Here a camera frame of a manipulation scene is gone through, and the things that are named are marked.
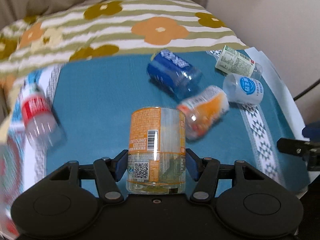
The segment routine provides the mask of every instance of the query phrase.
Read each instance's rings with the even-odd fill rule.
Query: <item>black cable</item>
[[[312,90],[319,84],[320,84],[320,78],[316,82],[314,82],[310,87],[308,87],[307,89],[303,90],[300,94],[295,96],[293,100],[295,101],[295,100],[298,100],[300,97],[303,97],[306,93],[308,93],[310,90]]]

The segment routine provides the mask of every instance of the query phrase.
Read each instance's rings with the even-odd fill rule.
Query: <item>screw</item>
[[[161,203],[161,199],[154,199],[152,202],[153,202],[154,204],[159,204],[159,203]]]
[[[115,200],[121,197],[121,194],[119,192],[116,191],[110,191],[108,193],[106,193],[105,198],[110,199],[110,200]]]
[[[197,191],[197,192],[193,193],[193,197],[196,199],[204,200],[209,197],[209,194],[204,191]]]

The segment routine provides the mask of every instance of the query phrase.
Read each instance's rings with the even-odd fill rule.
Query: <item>orange flower pattern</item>
[[[41,29],[41,22],[35,23],[32,25],[32,27],[28,30],[26,30],[20,40],[19,48],[23,48],[28,46],[32,41],[36,41],[39,38],[41,38],[44,31]]]
[[[144,41],[153,45],[166,45],[171,40],[183,39],[189,35],[188,30],[167,17],[152,17],[136,23],[131,32],[145,37]]]
[[[31,42],[30,52],[35,53],[41,49],[54,48],[62,41],[62,28],[48,28],[38,40]]]
[[[196,13],[195,16],[200,18],[198,20],[198,23],[200,23],[202,26],[210,27],[210,28],[226,27],[224,22],[215,18],[210,13]]]
[[[9,92],[13,87],[13,83],[16,80],[16,76],[9,74],[8,76],[0,79],[0,87],[4,90],[5,98],[8,98]]]

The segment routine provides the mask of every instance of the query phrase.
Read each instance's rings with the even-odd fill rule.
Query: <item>striped fabric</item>
[[[0,60],[0,77],[3,78],[8,74],[14,74],[16,77],[24,76],[37,68],[68,62],[80,49],[91,47],[95,50],[104,45],[118,47],[117,55],[154,53],[159,48],[168,48],[175,52],[216,50],[222,49],[224,44],[234,49],[247,48],[231,29],[223,27],[222,22],[223,26],[217,28],[200,24],[199,17],[195,14],[206,15],[209,12],[190,0],[107,0],[102,5],[114,1],[119,2],[121,11],[114,14],[108,12],[109,15],[102,14],[89,20],[85,19],[84,13],[92,6],[74,7],[38,18],[36,23],[41,23],[44,33],[49,29],[52,33],[60,33],[62,36],[59,39],[50,37],[44,40],[49,43],[51,40],[52,46],[41,47],[41,44],[33,46],[30,43],[19,49],[18,45],[18,49],[9,58]],[[152,44],[143,35],[132,32],[132,27],[137,23],[153,17],[174,20],[177,26],[183,26],[187,30],[188,35],[183,38],[172,38],[169,43],[159,45]],[[219,22],[214,17],[213,20],[209,20],[215,21],[213,23]],[[6,38],[20,39],[24,31],[31,27],[32,25],[24,20],[19,20],[5,27],[1,34]]]

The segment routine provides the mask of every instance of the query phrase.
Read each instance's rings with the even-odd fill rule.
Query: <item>bottle label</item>
[[[184,101],[182,101],[182,104],[186,105],[189,109],[194,109],[199,105],[211,101],[220,92],[222,92],[221,88],[216,86],[209,86],[200,95],[192,98],[187,98]]]
[[[227,74],[235,73],[250,77],[255,68],[255,62],[239,51],[225,45],[215,67]]]
[[[240,78],[240,86],[247,95],[253,94],[256,90],[256,85],[254,84],[254,81],[251,78]]]
[[[161,108],[143,108],[131,116],[129,154],[160,151]]]
[[[150,77],[155,78],[173,91],[179,83],[177,73],[185,72],[185,75],[187,75],[191,68],[193,68],[193,65],[173,52],[163,49],[150,62],[147,72]]]
[[[26,126],[30,119],[41,113],[51,113],[49,104],[44,94],[36,84],[26,85],[21,91],[21,113]]]

